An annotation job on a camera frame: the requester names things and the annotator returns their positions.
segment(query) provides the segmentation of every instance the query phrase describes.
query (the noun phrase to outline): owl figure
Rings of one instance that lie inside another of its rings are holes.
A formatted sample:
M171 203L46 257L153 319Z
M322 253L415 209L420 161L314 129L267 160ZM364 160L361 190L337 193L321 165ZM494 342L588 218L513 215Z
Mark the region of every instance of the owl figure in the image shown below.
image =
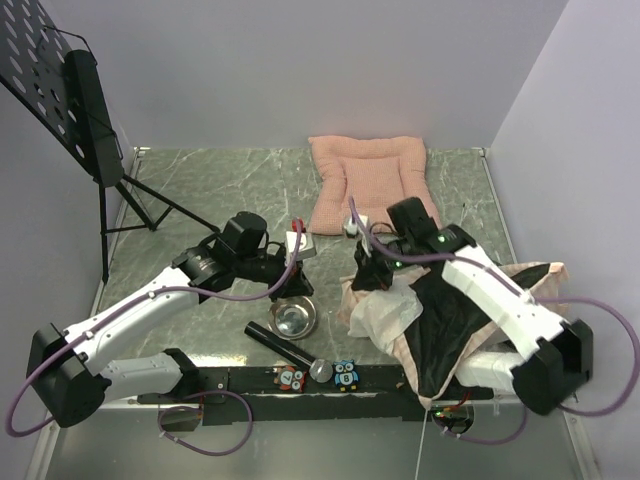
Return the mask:
M360 377L356 372L356 365L353 360L334 362L333 369L336 372L335 377L333 377L336 387L340 388L341 392L353 391L357 388L356 384L360 381Z
M273 383L280 385L280 390L293 390L295 393L302 393L302 386L307 376L306 372L296 370L287 365L284 368L277 369L276 374Z

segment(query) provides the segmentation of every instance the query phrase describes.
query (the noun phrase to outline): marble tabletop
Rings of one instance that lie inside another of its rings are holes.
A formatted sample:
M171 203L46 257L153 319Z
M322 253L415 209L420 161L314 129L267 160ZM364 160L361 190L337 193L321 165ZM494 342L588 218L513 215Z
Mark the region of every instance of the marble tabletop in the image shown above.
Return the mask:
M309 219L322 181L307 148L148 150L140 158L137 178L208 221L223 227L238 211L267 220L272 240L281 241L294 216ZM466 229L489 256L512 261L500 214L478 150L430 150L427 184L443 224ZM165 206L137 192L154 218ZM139 223L128 209L123 225ZM185 248L197 244L207 230L173 211L156 232L120 233L111 264L111 278L99 303L104 310L148 283ZM335 316L340 305L339 277L355 272L354 241L315 236L318 255L305 261L315 288L318 328L296 342L316 357L364 364L391 364L368 339L347 336ZM238 280L227 293L246 295L264 285ZM282 358L243 333L253 320L269 320L268 299L256 302L209 300L176 315L136 339L122 358L145 357L178 347L199 366L265 366Z

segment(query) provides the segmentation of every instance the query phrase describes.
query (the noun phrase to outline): perforated black panel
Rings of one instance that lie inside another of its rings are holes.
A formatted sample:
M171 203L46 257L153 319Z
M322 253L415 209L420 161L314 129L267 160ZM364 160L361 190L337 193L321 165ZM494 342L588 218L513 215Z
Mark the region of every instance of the perforated black panel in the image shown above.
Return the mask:
M0 82L90 171L78 128L85 119L68 95L63 77L64 36L36 0L0 0Z

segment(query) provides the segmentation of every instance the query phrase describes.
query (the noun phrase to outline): robotic arm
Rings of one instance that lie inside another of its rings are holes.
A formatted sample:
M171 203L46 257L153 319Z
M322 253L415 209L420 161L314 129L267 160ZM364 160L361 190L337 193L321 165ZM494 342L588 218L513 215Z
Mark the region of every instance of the robotic arm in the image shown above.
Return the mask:
M260 216L241 212L199 245L187 249L150 283L104 312L60 332L50 324L33 337L27 374L55 352L80 337L88 339L45 370L33 387L61 427L75 425L104 402L143 393L166 393L177 398L197 389L197 368L179 349L167 349L152 357L113 360L144 333L189 308L204 302L194 291L153 292L163 287L197 287L210 292L230 288L236 278L265 283L269 287L294 260L297 233L287 232L287 242L275 254L267 252L267 224ZM311 296L313 287L302 271L302 260L315 255L310 235L301 232L296 264L291 275L271 295L271 300ZM148 298L129 308L140 296ZM116 318L98 330L92 327L111 315Z
M401 255L435 254L422 264L473 300L517 350L474 353L456 370L462 385L515 393L533 412L546 415L590 379L593 333L583 321L569 323L537 304L464 230L456 225L439 230L419 199L404 200L388 213L400 238L385 249L372 248L370 241L358 242L352 288L387 289L393 271L404 266ZM369 228L366 217L359 220L347 220L348 234Z

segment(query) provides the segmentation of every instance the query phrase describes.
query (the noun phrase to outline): stainless steel bowl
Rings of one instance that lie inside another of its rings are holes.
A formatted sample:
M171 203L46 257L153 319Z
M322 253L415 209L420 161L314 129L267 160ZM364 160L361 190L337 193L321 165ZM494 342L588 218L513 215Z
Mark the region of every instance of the stainless steel bowl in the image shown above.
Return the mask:
M286 340L307 337L316 326L316 307L308 297L278 299L271 305L270 312L269 328Z

